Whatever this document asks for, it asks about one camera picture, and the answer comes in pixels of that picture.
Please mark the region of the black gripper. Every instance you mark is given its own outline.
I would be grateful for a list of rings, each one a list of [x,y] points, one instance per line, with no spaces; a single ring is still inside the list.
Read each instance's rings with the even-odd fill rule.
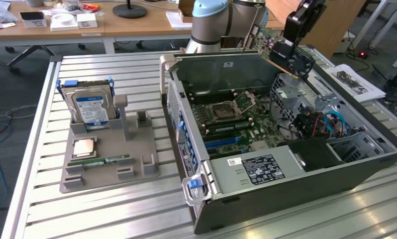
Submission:
[[[296,46],[313,28],[325,8],[324,0],[303,0],[297,9],[288,15],[284,38]]]

